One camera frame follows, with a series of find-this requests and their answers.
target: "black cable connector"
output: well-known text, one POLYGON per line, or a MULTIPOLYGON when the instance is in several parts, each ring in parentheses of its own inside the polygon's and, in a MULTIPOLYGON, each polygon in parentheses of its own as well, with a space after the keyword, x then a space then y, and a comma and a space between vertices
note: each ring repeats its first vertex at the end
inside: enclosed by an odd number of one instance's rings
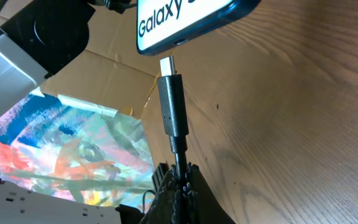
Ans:
POLYGON ((157 79, 165 134, 169 135, 171 151, 175 154, 179 183, 186 184, 187 124, 185 94, 181 75, 176 74, 173 56, 161 60, 162 77, 157 79))

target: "colorful painting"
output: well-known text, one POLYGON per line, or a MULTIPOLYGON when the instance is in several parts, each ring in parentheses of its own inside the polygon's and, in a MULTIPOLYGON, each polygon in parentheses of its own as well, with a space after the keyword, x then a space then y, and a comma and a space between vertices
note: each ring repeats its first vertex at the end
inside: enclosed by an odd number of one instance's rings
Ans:
POLYGON ((142 123, 130 116, 28 95, 0 117, 1 178, 26 189, 142 210, 153 171, 142 123))

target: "phone charging port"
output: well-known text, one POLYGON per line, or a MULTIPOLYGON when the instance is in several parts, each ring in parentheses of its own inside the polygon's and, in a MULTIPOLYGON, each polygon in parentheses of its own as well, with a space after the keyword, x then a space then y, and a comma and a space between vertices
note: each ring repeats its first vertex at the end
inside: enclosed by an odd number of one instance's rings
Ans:
POLYGON ((174 44, 181 45, 181 44, 184 44, 184 43, 186 43, 188 41, 189 41, 189 39, 180 39, 180 40, 176 41, 174 44))

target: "colorful artwork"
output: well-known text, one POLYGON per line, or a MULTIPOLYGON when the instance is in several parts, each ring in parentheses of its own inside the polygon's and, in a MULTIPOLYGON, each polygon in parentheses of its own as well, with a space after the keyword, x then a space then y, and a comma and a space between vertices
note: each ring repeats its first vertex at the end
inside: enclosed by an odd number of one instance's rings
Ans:
POLYGON ((142 210, 154 167, 142 123, 29 95, 0 117, 3 180, 47 195, 142 210))

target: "blue phone case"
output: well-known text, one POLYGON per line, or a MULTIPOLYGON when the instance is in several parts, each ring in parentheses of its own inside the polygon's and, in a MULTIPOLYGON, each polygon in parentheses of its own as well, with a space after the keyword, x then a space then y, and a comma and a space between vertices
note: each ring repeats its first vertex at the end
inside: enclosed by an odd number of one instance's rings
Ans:
MULTIPOLYGON (((209 31, 215 30, 219 27, 225 26, 226 24, 243 18, 244 16, 248 15, 252 10, 254 10, 259 2, 260 0, 233 0, 232 3, 228 4, 226 7, 223 7, 222 9, 210 14, 209 16, 204 17, 203 19, 178 31, 177 33, 145 50, 139 49, 139 36, 136 35, 137 51, 142 55, 157 55, 161 52, 172 49, 178 45, 188 42, 191 39, 206 34, 209 31)), ((136 19, 136 21, 137 34, 139 27, 138 19, 136 19)))

